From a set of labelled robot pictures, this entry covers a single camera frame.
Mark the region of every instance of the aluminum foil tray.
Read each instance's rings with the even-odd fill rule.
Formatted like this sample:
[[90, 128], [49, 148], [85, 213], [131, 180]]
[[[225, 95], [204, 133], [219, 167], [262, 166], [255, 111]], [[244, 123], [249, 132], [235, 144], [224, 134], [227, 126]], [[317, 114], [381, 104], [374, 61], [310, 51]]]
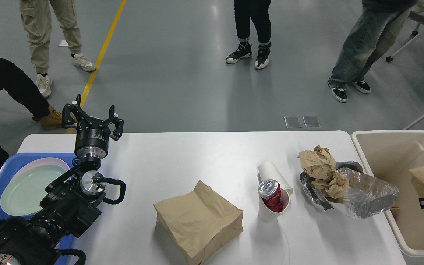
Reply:
[[357, 162], [339, 162], [336, 168], [350, 181], [348, 191], [338, 199], [325, 198], [311, 184], [314, 180], [311, 176], [304, 172], [300, 175], [303, 190], [317, 209], [323, 212], [336, 209], [351, 218], [365, 219], [389, 210], [394, 204], [399, 194], [395, 185], [362, 173], [362, 167]]

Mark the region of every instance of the beige pants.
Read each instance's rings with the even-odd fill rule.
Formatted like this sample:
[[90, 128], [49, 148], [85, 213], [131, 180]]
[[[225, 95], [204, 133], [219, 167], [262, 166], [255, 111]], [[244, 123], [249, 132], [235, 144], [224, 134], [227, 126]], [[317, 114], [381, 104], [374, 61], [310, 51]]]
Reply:
[[49, 70], [49, 44], [52, 33], [49, 1], [71, 53], [81, 52], [81, 35], [74, 0], [19, 0], [22, 25], [29, 37], [31, 62], [39, 74], [45, 74]]

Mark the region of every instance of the black sneaker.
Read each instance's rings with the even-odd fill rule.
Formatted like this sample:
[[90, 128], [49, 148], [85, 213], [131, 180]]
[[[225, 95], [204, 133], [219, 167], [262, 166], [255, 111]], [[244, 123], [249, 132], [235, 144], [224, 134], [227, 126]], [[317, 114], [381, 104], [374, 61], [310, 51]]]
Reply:
[[361, 82], [352, 82], [351, 83], [357, 90], [363, 92], [364, 94], [370, 93], [371, 88], [364, 80]]
[[332, 85], [330, 84], [330, 81], [328, 81], [328, 87], [330, 88], [331, 93], [333, 94], [333, 96], [335, 97], [337, 101], [340, 101], [340, 102], [348, 101], [348, 96], [346, 96], [345, 87]]
[[271, 42], [268, 45], [259, 45], [258, 55], [256, 57], [256, 62], [254, 62], [254, 67], [256, 69], [263, 69], [269, 64], [269, 52], [271, 51]]
[[251, 51], [251, 44], [248, 42], [240, 42], [236, 51], [232, 52], [225, 58], [227, 64], [237, 63], [241, 58], [251, 57], [253, 52]]

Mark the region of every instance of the shoe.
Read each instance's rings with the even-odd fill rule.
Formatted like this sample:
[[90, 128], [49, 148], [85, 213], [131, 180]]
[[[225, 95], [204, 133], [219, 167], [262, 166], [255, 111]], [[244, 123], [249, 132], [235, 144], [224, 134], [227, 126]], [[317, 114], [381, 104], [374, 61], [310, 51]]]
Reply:
[[368, 94], [371, 92], [371, 87], [364, 80], [360, 82], [351, 82], [351, 84], [360, 92]]
[[258, 46], [258, 55], [256, 57], [256, 62], [254, 62], [254, 67], [256, 69], [263, 69], [269, 64], [269, 52], [271, 51], [271, 42], [268, 45], [259, 45]]
[[248, 42], [240, 42], [236, 51], [232, 52], [225, 58], [227, 64], [237, 63], [241, 58], [251, 57], [253, 52], [251, 51], [251, 44]]
[[49, 112], [47, 116], [40, 118], [40, 125], [44, 131], [50, 131], [53, 129], [62, 127], [62, 113], [56, 111], [52, 105], [49, 106]]
[[348, 101], [348, 96], [346, 96], [345, 87], [332, 85], [330, 84], [330, 81], [328, 81], [328, 87], [330, 88], [331, 93], [333, 94], [333, 96], [335, 97], [337, 101], [340, 101], [340, 102]]
[[36, 84], [39, 89], [40, 94], [44, 97], [44, 99], [50, 97], [52, 95], [52, 90], [50, 90], [50, 86], [53, 83], [52, 78], [47, 74], [43, 77], [41, 74], [37, 74]]
[[93, 63], [86, 59], [82, 53], [75, 54], [71, 59], [74, 65], [81, 67], [86, 72], [93, 72], [96, 70], [96, 65], [93, 65]]

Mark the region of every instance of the yellow floor line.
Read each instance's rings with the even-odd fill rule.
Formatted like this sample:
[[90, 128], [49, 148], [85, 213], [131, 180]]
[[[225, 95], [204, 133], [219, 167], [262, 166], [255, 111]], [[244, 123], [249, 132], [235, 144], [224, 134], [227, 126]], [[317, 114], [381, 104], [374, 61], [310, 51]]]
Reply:
[[[94, 79], [96, 79], [96, 75], [98, 74], [102, 59], [104, 58], [104, 55], [106, 54], [107, 47], [109, 46], [109, 43], [111, 42], [111, 38], [112, 38], [112, 35], [114, 34], [114, 31], [116, 30], [117, 22], [119, 22], [119, 18], [121, 17], [122, 10], [125, 6], [126, 1], [127, 0], [122, 0], [121, 5], [119, 6], [119, 9], [117, 10], [116, 16], [114, 17], [114, 21], [112, 22], [111, 28], [109, 29], [109, 32], [107, 33], [106, 39], [104, 40], [104, 44], [102, 45], [101, 51], [99, 52], [98, 59], [96, 60], [97, 70], [92, 72], [89, 75], [88, 82], [86, 83], [83, 93], [81, 94], [80, 107], [84, 106], [84, 103], [86, 102], [86, 98], [88, 97], [88, 94], [91, 91], [91, 86], [93, 85]], [[66, 130], [66, 133], [72, 134], [73, 129]]]

